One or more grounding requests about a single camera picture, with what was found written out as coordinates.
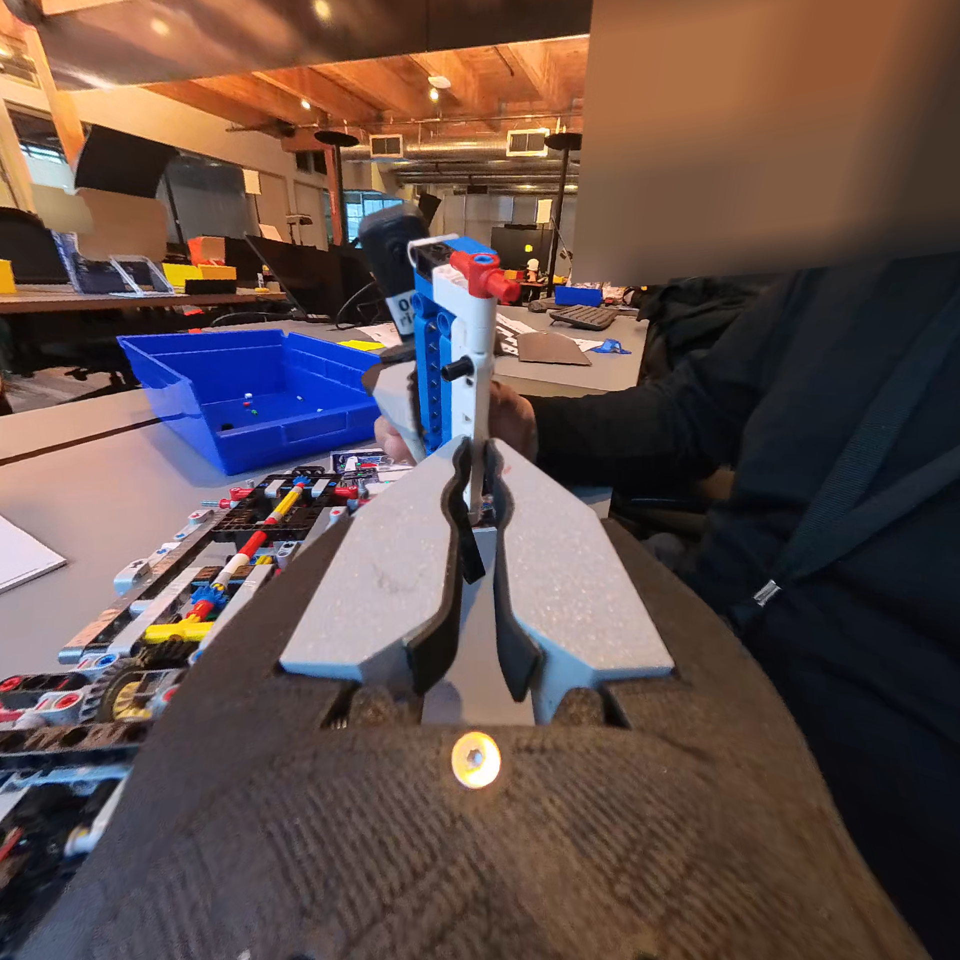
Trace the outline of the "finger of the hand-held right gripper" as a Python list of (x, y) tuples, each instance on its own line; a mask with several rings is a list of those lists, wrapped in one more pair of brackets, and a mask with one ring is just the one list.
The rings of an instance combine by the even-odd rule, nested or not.
[(426, 447), (420, 420), (416, 364), (376, 364), (364, 388), (378, 407), (374, 438), (393, 462), (420, 463)]

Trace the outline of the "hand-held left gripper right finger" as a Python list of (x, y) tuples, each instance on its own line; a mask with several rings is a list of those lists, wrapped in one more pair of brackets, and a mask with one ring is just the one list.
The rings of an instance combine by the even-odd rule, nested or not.
[(546, 725), (570, 690), (660, 679), (674, 659), (594, 509), (502, 440), (486, 444), (496, 515), (496, 650)]

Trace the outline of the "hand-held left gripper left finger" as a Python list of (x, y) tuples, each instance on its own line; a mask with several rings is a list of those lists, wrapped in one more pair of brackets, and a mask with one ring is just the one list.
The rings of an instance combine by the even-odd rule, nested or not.
[(472, 580), (471, 469), (471, 441), (453, 438), (335, 525), (340, 544), (279, 657), (285, 672), (398, 695), (444, 678)]

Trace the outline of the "blue and white brick assembly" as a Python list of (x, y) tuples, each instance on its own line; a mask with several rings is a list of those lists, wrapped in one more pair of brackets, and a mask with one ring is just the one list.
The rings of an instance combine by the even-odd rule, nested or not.
[(447, 234), (410, 241), (414, 272), (414, 411), (427, 454), (451, 440), (471, 442), (463, 500), (480, 521), (485, 447), (490, 437), (490, 387), (498, 342), (498, 307), (517, 299), (518, 282), (498, 254), (468, 237)]

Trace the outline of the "toy brick race car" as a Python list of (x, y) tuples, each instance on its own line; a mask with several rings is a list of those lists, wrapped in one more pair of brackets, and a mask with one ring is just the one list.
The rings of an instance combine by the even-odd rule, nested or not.
[(362, 482), (302, 465), (205, 501), (114, 581), (117, 599), (59, 653), (2, 678), (2, 922), (55, 898), (114, 817), (137, 753), (188, 672)]

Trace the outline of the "building instruction booklet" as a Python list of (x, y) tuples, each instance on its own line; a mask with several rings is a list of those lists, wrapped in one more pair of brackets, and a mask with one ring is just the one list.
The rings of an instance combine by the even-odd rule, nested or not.
[(67, 565), (67, 559), (1, 516), (1, 594)]

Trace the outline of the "person's right forearm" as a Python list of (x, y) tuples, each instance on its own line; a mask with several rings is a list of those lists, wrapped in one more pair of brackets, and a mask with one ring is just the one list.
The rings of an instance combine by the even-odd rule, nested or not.
[(627, 390), (531, 397), (534, 462), (561, 483), (653, 493), (705, 479), (736, 461), (762, 368), (716, 348)]

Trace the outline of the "holographic sticker sheet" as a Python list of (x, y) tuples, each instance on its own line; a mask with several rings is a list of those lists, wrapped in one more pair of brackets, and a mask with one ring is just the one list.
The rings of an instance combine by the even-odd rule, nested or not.
[(366, 483), (392, 483), (414, 469), (413, 464), (397, 461), (379, 448), (334, 451), (330, 457), (331, 473), (344, 484), (359, 479)]

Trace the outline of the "black monitor back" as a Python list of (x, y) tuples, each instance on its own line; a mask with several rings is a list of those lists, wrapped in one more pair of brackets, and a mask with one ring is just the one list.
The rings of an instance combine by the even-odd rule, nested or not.
[(288, 300), (311, 320), (343, 320), (346, 305), (358, 304), (374, 282), (366, 257), (350, 245), (320, 249), (251, 234), (245, 240)]

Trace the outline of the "black monitor with yellow dot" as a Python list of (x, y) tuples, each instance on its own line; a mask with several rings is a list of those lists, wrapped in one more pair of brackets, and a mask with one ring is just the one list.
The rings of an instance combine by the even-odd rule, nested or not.
[(549, 224), (505, 223), (491, 228), (489, 245), (505, 271), (526, 271), (529, 261), (535, 259), (538, 271), (544, 273), (549, 266), (554, 234)]

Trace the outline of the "tiny loose toy pieces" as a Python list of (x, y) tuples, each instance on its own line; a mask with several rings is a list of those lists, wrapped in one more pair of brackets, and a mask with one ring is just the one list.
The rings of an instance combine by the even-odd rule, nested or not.
[(243, 428), (285, 426), (323, 413), (326, 405), (306, 394), (288, 390), (245, 393), (210, 405), (207, 418), (219, 432)]

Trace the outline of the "grey cardboard sheet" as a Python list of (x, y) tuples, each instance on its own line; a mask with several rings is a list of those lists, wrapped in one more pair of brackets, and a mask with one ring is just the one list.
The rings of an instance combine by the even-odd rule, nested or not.
[(517, 359), (522, 363), (590, 367), (592, 360), (575, 339), (556, 331), (531, 331), (515, 336)]

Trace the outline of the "black keyboard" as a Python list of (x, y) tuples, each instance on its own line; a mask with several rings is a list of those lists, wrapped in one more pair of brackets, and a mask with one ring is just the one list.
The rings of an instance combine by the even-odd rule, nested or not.
[(549, 312), (552, 325), (561, 324), (572, 330), (603, 332), (618, 318), (616, 308), (605, 306), (569, 305)]

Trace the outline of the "brown cardboard panel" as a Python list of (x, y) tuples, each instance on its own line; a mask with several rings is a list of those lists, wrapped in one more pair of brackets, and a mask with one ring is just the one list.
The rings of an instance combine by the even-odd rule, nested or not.
[(77, 190), (90, 215), (90, 227), (77, 235), (81, 258), (147, 258), (162, 263), (167, 255), (167, 215), (156, 198), (80, 187)]

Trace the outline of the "clear acrylic stands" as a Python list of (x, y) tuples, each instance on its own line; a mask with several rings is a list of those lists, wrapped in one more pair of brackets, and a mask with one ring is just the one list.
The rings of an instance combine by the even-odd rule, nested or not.
[(162, 266), (145, 256), (93, 260), (80, 254), (75, 233), (52, 231), (60, 261), (78, 294), (150, 298), (175, 294)]

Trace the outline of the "black flat panel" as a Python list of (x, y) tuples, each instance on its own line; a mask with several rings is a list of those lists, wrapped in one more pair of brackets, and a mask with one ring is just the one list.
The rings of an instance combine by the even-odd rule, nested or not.
[(76, 190), (93, 189), (141, 199), (157, 197), (176, 147), (108, 126), (92, 125), (73, 167)]

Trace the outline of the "long wooden table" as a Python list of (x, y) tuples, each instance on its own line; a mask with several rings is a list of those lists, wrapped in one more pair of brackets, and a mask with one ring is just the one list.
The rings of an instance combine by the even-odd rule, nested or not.
[(279, 303), (280, 291), (258, 292), (239, 289), (235, 294), (83, 294), (69, 285), (24, 285), (13, 293), (1, 295), (2, 316), (37, 315), (56, 312), (89, 312), (107, 309), (146, 309), (212, 306), (243, 306)]

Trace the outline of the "person's dark clothed body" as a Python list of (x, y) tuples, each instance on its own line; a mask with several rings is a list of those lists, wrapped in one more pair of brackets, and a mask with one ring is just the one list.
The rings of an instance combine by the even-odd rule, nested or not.
[(709, 351), (762, 392), (682, 573), (933, 958), (958, 958), (958, 286), (958, 251), (804, 270), (726, 330)]

